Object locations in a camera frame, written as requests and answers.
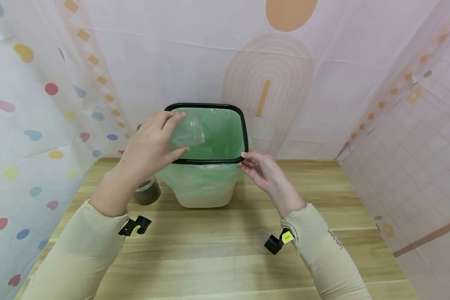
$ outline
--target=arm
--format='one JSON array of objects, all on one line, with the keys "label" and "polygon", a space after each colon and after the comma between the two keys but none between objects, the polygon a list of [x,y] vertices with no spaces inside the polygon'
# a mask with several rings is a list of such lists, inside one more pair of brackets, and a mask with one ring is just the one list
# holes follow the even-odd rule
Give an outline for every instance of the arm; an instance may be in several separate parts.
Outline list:
[{"label": "arm", "polygon": [[272,157],[243,152],[240,165],[275,204],[292,241],[324,300],[371,299],[352,258],[310,203],[305,203]]},{"label": "arm", "polygon": [[92,198],[68,222],[42,262],[22,300],[93,299],[125,241],[118,232],[128,221],[127,205],[147,178],[188,149],[168,144],[185,114],[162,112],[140,127],[120,162],[102,179]]}]

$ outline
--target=person's left hand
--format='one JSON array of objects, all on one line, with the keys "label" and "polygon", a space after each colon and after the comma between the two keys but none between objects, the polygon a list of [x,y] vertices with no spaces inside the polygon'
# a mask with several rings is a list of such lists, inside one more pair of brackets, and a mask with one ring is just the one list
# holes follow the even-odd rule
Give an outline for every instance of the person's left hand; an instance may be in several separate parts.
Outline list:
[{"label": "person's left hand", "polygon": [[103,177],[90,205],[108,217],[123,215],[140,184],[188,151],[188,148],[171,151],[169,147],[175,126],[184,117],[184,113],[162,111],[143,123],[122,159]]},{"label": "person's left hand", "polygon": [[123,176],[140,185],[147,178],[180,158],[188,148],[171,151],[170,138],[185,113],[161,111],[138,129],[125,149],[117,167]]}]

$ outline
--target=beige sleeve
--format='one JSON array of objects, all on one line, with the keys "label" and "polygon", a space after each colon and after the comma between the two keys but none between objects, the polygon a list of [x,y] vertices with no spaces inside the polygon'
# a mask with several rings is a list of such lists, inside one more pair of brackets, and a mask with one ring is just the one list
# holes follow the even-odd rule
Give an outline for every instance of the beige sleeve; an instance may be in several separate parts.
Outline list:
[{"label": "beige sleeve", "polygon": [[352,258],[313,205],[291,212],[281,224],[291,229],[292,243],[322,299],[371,299]]},{"label": "beige sleeve", "polygon": [[38,268],[22,300],[93,299],[122,249],[125,237],[118,232],[127,221],[128,214],[106,217],[87,200]]}]

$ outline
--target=clear plastic cup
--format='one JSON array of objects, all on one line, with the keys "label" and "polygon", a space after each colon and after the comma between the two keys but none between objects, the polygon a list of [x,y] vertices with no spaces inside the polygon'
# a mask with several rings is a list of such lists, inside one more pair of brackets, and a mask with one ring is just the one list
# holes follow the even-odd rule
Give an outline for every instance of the clear plastic cup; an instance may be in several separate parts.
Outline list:
[{"label": "clear plastic cup", "polygon": [[266,229],[259,229],[253,235],[253,247],[258,252],[269,254],[270,251],[265,248],[265,243],[272,233]]},{"label": "clear plastic cup", "polygon": [[205,143],[205,134],[198,116],[187,114],[175,127],[175,131],[170,139],[170,148],[174,150],[203,143]]}]

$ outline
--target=yellow label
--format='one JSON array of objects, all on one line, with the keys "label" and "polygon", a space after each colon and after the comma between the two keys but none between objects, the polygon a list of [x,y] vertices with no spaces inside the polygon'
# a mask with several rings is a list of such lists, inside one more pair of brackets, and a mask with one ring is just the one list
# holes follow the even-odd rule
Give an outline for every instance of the yellow label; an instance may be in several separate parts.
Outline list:
[{"label": "yellow label", "polygon": [[286,233],[282,234],[282,242],[284,244],[288,243],[289,241],[294,240],[292,233],[290,231],[287,231]]},{"label": "yellow label", "polygon": [[139,229],[140,229],[140,226],[137,226],[137,227],[133,228],[132,233],[130,234],[130,236],[132,237],[132,236],[135,236],[135,235],[139,235],[139,234],[137,233],[137,231],[138,231]]}]

